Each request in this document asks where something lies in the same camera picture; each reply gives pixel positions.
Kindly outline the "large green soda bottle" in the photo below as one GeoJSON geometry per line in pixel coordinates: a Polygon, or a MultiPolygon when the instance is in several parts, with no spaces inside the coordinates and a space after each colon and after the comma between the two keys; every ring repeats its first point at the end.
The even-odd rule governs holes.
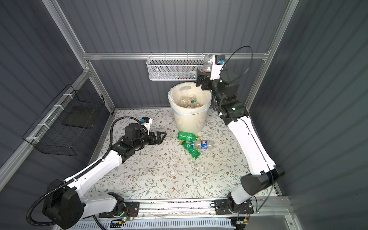
{"type": "Polygon", "coordinates": [[[195,142],[195,141],[200,140],[200,137],[196,136],[195,134],[190,133],[190,132],[183,132],[183,131],[178,132],[177,138],[179,140],[187,141],[187,142],[195,142]]]}

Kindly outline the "clear bottle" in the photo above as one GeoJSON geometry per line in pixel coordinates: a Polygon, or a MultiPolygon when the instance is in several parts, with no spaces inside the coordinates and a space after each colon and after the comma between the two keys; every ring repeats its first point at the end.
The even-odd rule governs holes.
{"type": "Polygon", "coordinates": [[[189,97],[182,96],[178,102],[178,105],[182,108],[188,108],[191,105],[189,97]]]}

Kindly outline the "small green bottle yellow cap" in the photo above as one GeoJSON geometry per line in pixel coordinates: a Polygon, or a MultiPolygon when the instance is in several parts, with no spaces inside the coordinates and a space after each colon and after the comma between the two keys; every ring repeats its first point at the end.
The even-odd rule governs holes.
{"type": "Polygon", "coordinates": [[[184,147],[185,150],[189,152],[189,154],[194,158],[197,159],[200,156],[199,150],[195,149],[190,145],[190,143],[181,141],[180,145],[184,147]]]}

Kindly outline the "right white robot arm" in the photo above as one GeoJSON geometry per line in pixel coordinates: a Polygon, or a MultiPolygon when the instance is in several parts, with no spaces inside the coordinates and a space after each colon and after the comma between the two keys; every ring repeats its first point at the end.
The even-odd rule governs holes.
{"type": "Polygon", "coordinates": [[[197,70],[195,85],[211,92],[215,111],[233,133],[247,159],[250,173],[240,178],[241,184],[228,194],[224,206],[231,213],[239,213],[255,194],[273,186],[285,171],[266,152],[249,112],[238,100],[238,81],[224,79],[224,76],[233,75],[231,71],[220,71],[219,77],[211,79],[209,73],[197,70]]]}

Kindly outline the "pepsi bottle blue label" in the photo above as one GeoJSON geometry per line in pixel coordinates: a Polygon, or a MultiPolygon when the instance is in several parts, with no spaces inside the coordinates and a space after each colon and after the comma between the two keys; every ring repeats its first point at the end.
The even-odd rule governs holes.
{"type": "Polygon", "coordinates": [[[210,140],[197,140],[195,142],[191,142],[190,145],[198,150],[211,150],[214,147],[214,142],[210,140]]]}

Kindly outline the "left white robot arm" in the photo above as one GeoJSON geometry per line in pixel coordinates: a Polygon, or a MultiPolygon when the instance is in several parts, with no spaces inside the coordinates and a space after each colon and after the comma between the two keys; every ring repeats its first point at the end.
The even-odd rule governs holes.
{"type": "Polygon", "coordinates": [[[166,132],[152,132],[149,117],[133,118],[125,127],[125,134],[116,142],[109,142],[107,152],[92,164],[63,181],[54,180],[47,192],[37,199],[26,213],[26,221],[33,226],[58,225],[66,230],[79,220],[96,217],[100,213],[121,216],[126,208],[124,199],[115,192],[106,196],[85,198],[86,192],[114,168],[125,163],[135,152],[147,145],[160,145],[166,132]]]}

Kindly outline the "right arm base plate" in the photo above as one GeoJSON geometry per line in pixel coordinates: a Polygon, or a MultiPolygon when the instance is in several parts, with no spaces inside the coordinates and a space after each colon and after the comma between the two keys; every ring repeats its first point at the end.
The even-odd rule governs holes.
{"type": "Polygon", "coordinates": [[[254,208],[250,199],[241,204],[235,204],[229,199],[216,199],[211,204],[217,215],[250,215],[254,214],[254,208]]]}

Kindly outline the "red label cola bottle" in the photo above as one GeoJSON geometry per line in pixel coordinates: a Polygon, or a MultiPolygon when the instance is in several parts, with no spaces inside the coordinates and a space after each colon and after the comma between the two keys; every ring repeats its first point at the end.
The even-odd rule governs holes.
{"type": "Polygon", "coordinates": [[[202,72],[211,73],[212,72],[212,66],[213,66],[213,55],[212,54],[206,54],[204,56],[204,59],[203,59],[202,72]]]}

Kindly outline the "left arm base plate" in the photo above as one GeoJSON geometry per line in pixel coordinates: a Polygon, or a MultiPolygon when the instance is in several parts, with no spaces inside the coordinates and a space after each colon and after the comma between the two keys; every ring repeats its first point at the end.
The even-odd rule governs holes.
{"type": "Polygon", "coordinates": [[[111,212],[100,213],[99,218],[135,218],[138,216],[140,202],[118,203],[111,212]]]}

